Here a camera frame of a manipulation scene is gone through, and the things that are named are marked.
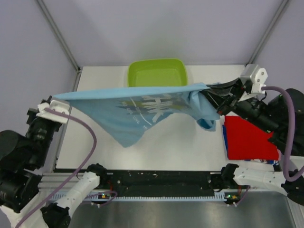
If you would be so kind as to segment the light blue t shirt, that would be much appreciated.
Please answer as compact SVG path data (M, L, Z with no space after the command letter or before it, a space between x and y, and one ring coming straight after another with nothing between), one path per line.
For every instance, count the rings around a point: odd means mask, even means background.
M86 114L126 148L171 114L187 114L201 128L214 131L220 116L201 93L206 89L204 83L124 87L63 93L54 98Z

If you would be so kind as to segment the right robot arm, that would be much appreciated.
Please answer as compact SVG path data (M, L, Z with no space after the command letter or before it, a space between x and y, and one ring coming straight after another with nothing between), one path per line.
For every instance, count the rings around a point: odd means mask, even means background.
M284 90L264 86L263 92L271 90L280 94L268 104L254 97L242 101L241 95L249 88L253 88L253 83L242 83L236 79L224 84L209 85L201 93L219 115L233 112L260 130L271 133L268 141L284 155L283 170L258 171L229 163L221 169L220 174L211 177L209 185L213 190L255 186L279 192L303 205L304 169L291 171L288 165L291 156L298 159L304 156L304 94L293 88Z

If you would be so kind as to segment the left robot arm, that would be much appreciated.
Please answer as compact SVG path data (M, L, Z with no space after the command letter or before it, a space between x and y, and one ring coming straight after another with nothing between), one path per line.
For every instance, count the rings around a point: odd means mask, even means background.
M29 109L25 136L5 130L0 133L0 210L13 228L67 228L77 207L94 188L107 185L105 168L88 166L83 177L58 201L46 205L69 176L49 196L39 191L41 175L32 171L44 166L53 135L60 122L38 117L38 110Z

